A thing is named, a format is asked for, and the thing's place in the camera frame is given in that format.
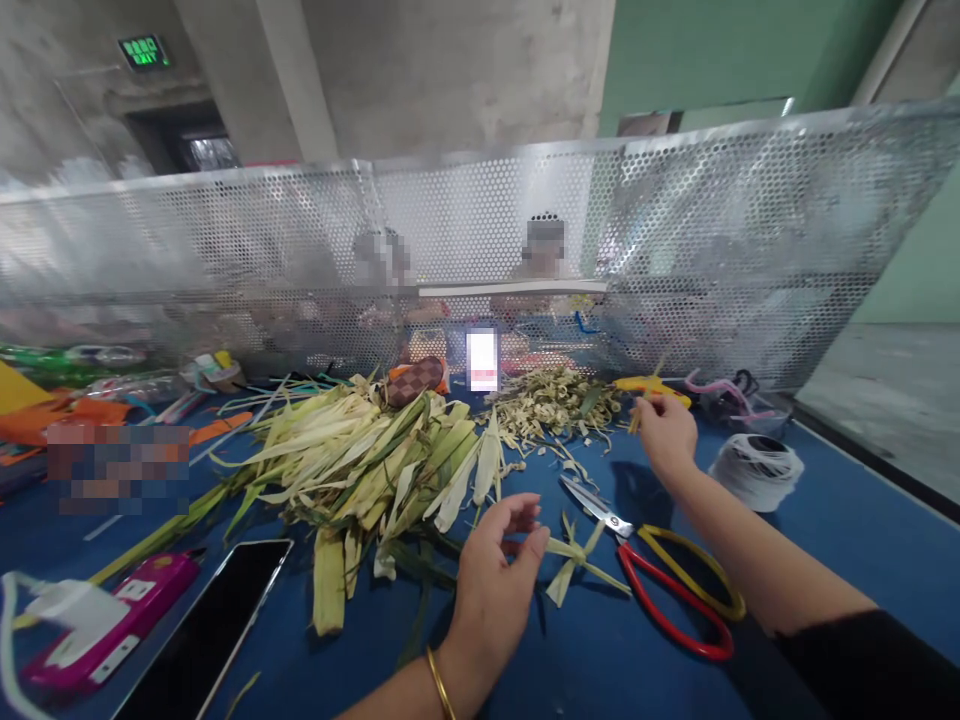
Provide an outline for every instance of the pink power bank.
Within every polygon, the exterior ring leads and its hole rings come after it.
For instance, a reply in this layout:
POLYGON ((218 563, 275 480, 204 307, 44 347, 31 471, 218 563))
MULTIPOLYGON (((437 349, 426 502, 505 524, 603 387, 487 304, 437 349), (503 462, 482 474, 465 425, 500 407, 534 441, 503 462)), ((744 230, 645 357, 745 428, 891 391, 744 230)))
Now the pink power bank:
POLYGON ((113 592, 115 598, 130 606, 117 625, 79 654, 71 647, 75 633, 64 634, 24 668, 23 676, 56 693, 94 692, 199 574, 200 566, 186 555, 165 553, 144 561, 113 592))

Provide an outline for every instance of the charging cable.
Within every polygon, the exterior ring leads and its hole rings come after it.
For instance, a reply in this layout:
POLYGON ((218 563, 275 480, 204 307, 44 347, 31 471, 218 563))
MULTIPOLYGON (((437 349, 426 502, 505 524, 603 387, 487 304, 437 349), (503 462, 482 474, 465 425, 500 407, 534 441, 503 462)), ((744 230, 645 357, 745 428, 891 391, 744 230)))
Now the charging cable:
POLYGON ((17 611, 17 585, 23 585, 31 595, 40 596, 52 583, 35 580, 19 572, 3 575, 3 612, 0 614, 0 681, 3 694, 21 717, 27 720, 54 720, 27 699, 17 682, 17 670, 13 664, 13 616, 17 611))

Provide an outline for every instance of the smartphone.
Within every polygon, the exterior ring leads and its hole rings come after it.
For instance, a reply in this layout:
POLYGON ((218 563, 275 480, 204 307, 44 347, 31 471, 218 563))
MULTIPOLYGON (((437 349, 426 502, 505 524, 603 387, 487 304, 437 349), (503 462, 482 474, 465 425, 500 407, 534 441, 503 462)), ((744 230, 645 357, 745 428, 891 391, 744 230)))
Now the smartphone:
POLYGON ((500 340, 495 328, 467 330, 467 383, 471 392, 500 389, 500 340))
POLYGON ((234 547, 114 720, 202 717, 292 545, 263 540, 234 547))

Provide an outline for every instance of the blue table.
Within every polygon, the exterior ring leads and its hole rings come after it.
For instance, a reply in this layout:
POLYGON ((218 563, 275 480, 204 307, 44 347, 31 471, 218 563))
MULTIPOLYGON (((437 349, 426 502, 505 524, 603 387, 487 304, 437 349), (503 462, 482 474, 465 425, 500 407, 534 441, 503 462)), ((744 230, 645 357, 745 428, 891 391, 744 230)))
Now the blue table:
MULTIPOLYGON (((206 423, 210 415, 201 416, 206 423)), ((701 425, 697 461, 708 467, 726 433, 701 425)), ((873 597, 921 638, 960 664, 960 532, 801 427, 788 429, 786 442, 806 464, 796 492, 768 518, 788 537, 873 597)), ((576 447, 605 497, 632 522, 671 527, 699 542, 686 518, 653 477, 635 438, 614 435, 613 451, 603 443, 576 447)), ((224 454, 241 459, 249 438, 238 436, 224 454)), ((586 539, 592 521, 580 514, 560 490, 552 453, 532 455, 528 469, 512 474, 505 493, 543 495, 542 520, 561 533, 560 512, 578 518, 578 537, 586 539)), ((199 464, 184 492, 196 498, 215 482, 209 460, 199 464)), ((0 570, 31 575, 83 578, 128 549, 165 518, 123 518, 99 537, 83 536, 101 517, 60 517, 55 488, 43 485, 15 496, 0 509, 0 570)), ((211 526, 184 541, 206 545, 203 574, 191 591, 121 666, 108 685, 89 699, 54 708, 59 718, 109 717, 143 673, 179 618, 199 594, 225 555, 223 532, 238 500, 222 509, 211 526)), ((463 538, 465 512, 451 533, 463 538)), ((276 537, 278 521, 261 511, 244 539, 276 537)), ((615 542, 605 534, 592 562, 615 577, 622 575, 615 542)), ((417 614, 418 582, 401 576, 396 583, 374 581, 369 568, 348 602, 346 626, 336 639, 318 640, 310 622, 309 547, 288 560, 246 644, 238 654, 208 717, 222 718, 232 699, 256 672, 259 681, 240 702, 235 718, 325 718, 344 710, 394 671, 417 614)), ((542 589, 561 559, 548 556, 542 589)), ((655 600, 681 628, 695 631, 699 618, 648 582, 655 600)), ((451 593, 434 588, 425 637, 438 643, 452 612, 451 593)), ((22 631, 16 637, 19 664, 57 635, 50 627, 22 631)), ((726 665, 703 663, 667 640, 636 600, 604 586, 593 576, 575 580, 562 609, 538 592, 519 650, 490 698, 485 712, 495 718, 597 717, 614 711, 648 717, 811 717, 818 706, 759 627, 747 619, 734 628, 737 654, 726 665)))

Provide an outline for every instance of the yellow paper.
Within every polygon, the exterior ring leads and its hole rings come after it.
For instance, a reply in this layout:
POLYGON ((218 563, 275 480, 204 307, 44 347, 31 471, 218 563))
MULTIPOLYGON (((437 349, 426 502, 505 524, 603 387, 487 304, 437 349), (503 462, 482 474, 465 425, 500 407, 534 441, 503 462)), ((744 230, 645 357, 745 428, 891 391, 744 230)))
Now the yellow paper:
POLYGON ((0 360, 0 415, 48 400, 53 400, 53 395, 0 360))

